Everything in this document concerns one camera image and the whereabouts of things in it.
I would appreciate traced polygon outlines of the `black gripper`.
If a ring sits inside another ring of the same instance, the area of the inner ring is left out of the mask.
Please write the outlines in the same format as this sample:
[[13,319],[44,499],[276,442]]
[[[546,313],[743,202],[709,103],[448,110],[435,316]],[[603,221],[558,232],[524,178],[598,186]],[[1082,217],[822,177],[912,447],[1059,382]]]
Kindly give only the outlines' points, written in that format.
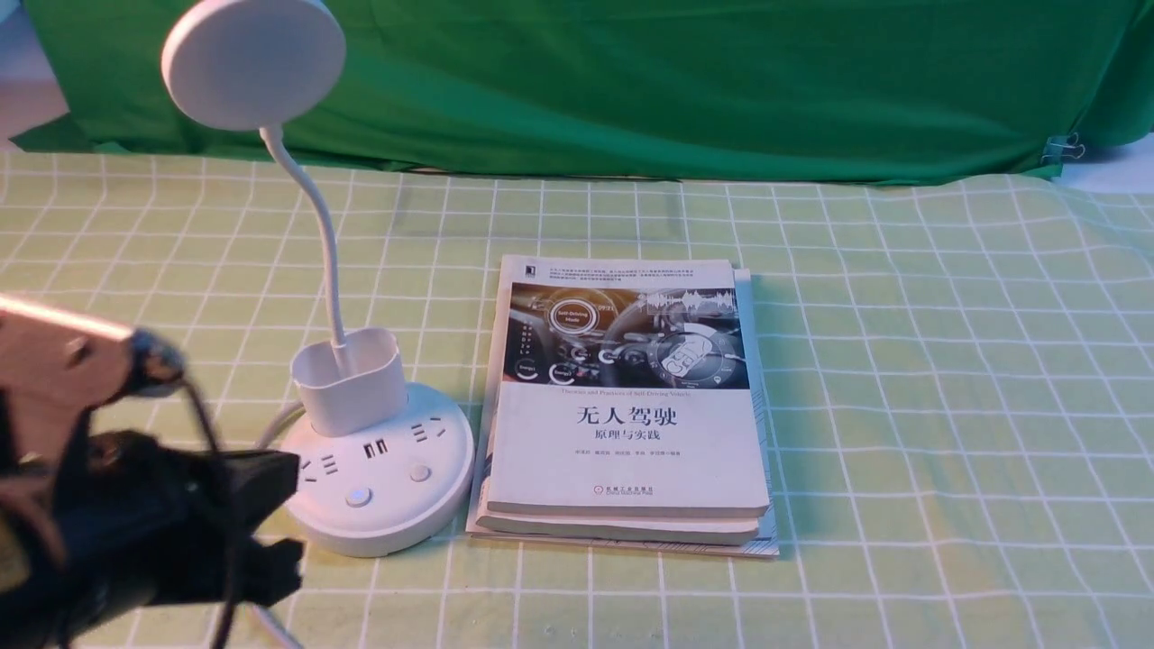
[[[102,434],[78,501],[33,524],[3,502],[3,647],[69,648],[137,607],[237,609],[237,522],[255,534],[298,490],[293,452],[185,452],[132,431]],[[300,591],[305,543],[242,543],[239,600]]]

